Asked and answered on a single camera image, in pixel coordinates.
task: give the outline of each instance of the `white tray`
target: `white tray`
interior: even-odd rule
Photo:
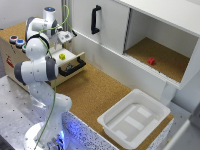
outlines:
[[[136,89],[102,114],[98,122],[122,147],[136,149],[169,113],[169,108]]]

